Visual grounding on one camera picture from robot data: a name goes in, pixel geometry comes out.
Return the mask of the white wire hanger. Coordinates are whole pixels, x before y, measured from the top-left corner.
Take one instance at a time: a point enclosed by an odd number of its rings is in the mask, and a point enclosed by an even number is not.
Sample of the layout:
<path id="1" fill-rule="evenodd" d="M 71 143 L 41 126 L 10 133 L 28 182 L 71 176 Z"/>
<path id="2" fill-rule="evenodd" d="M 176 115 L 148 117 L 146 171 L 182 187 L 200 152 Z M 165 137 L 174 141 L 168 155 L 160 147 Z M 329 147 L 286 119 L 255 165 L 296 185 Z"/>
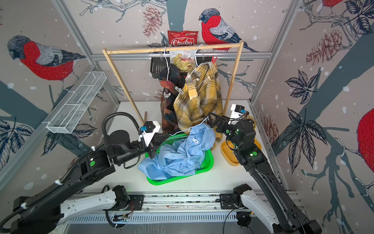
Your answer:
<path id="1" fill-rule="evenodd" d="M 185 129 L 185 130 L 181 130 L 181 131 L 178 131 L 178 132 L 176 132 L 176 133 L 174 133 L 174 134 L 169 134 L 169 135 L 170 135 L 170 136 L 175 136 L 175 135 L 177 135 L 177 134 L 179 134 L 179 133 L 189 131 L 189 130 L 192 129 L 193 127 L 195 127 L 195 126 L 199 126 L 199 125 L 203 124 L 203 123 L 206 122 L 207 120 L 208 120 L 208 117 L 206 117 L 202 122 L 200 122 L 200 123 L 197 124 L 197 125 L 194 125 L 194 126 L 192 126 L 192 127 L 190 127 L 190 128 L 187 128 L 187 129 Z"/>

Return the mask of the light blue long-sleeve shirt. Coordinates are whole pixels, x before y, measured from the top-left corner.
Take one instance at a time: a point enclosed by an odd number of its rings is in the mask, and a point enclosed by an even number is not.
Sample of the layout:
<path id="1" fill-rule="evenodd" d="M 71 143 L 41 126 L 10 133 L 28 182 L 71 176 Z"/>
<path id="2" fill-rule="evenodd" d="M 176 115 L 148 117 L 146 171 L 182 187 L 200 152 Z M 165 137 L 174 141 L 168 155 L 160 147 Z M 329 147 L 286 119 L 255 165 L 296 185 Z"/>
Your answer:
<path id="1" fill-rule="evenodd" d="M 206 151 L 213 147 L 215 139 L 215 132 L 208 125 L 195 126 L 188 137 L 162 145 L 152 159 L 144 158 L 138 169 L 152 180 L 194 175 L 200 170 Z"/>

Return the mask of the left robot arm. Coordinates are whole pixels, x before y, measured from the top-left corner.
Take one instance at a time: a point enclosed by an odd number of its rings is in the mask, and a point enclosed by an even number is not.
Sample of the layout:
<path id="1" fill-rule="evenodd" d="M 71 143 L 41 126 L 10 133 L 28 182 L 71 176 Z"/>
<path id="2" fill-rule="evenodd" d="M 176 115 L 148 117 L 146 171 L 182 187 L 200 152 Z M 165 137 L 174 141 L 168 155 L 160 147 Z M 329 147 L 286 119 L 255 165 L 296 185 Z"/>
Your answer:
<path id="1" fill-rule="evenodd" d="M 130 141 L 125 130 L 106 131 L 107 122 L 125 116 L 134 124 L 138 139 Z M 32 197 L 19 197 L 14 201 L 13 212 L 1 221 L 1 233 L 48 234 L 68 218 L 76 209 L 63 203 L 75 193 L 114 173 L 116 166 L 125 165 L 147 153 L 156 155 L 157 149 L 169 135 L 160 134 L 156 124 L 148 121 L 139 126 L 129 113 L 117 112 L 108 115 L 102 122 L 103 142 L 90 150 L 67 170 L 60 180 Z"/>

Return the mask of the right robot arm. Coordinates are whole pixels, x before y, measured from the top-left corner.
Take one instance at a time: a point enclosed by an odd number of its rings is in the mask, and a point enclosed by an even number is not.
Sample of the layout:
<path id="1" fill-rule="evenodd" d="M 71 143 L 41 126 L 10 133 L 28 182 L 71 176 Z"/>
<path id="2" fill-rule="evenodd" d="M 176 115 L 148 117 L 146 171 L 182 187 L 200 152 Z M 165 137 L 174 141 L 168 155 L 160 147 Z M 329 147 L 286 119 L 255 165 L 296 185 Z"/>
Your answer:
<path id="1" fill-rule="evenodd" d="M 293 202 L 273 173 L 264 153 L 255 144 L 256 132 L 251 120 L 233 120 L 209 113 L 208 124 L 234 145 L 238 162 L 255 179 L 268 203 L 259 199 L 252 188 L 243 184 L 233 189 L 238 207 L 245 207 L 272 234 L 320 234 L 320 225 L 310 220 Z"/>

